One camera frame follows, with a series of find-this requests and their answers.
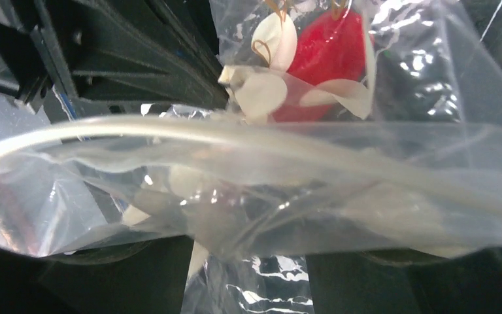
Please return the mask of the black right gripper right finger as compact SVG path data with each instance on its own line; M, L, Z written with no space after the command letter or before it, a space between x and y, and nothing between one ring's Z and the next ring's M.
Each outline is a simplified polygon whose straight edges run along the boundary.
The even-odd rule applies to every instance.
M502 313L502 248L308 255L316 313Z

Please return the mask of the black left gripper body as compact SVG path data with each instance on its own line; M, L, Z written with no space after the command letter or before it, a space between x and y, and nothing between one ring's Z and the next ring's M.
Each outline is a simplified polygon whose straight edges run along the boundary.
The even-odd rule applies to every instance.
M45 111L51 122L74 120L69 100L50 76L36 43L42 22L35 1L0 1L0 95L31 114Z

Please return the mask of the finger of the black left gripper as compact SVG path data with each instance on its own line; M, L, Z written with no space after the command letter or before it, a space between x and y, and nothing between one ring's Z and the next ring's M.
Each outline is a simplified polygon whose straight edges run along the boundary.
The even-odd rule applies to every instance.
M35 45L53 83L94 105L222 108L219 61L180 1L36 1Z

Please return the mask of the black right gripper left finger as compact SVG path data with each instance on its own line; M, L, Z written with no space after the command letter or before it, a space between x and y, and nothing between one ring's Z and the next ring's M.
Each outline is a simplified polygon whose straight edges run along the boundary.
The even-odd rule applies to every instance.
M193 241L33 258L0 248L0 313L180 313Z

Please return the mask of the fake red chili pepper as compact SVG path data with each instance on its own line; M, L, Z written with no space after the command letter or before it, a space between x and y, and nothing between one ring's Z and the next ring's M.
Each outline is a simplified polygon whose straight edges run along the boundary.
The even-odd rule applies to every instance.
M372 111L371 93L360 83L366 67L361 14L354 9L322 13L298 36L287 73L293 77L286 102L275 122L314 122L340 105L365 119Z

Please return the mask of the clear polka dot zip bag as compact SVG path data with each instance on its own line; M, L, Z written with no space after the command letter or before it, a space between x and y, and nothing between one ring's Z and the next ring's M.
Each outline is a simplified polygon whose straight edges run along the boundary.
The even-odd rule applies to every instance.
M180 313L316 313L308 255L502 248L502 1L180 1L222 108L0 95L0 248L33 258L184 236ZM371 114L275 122L300 33L361 14Z

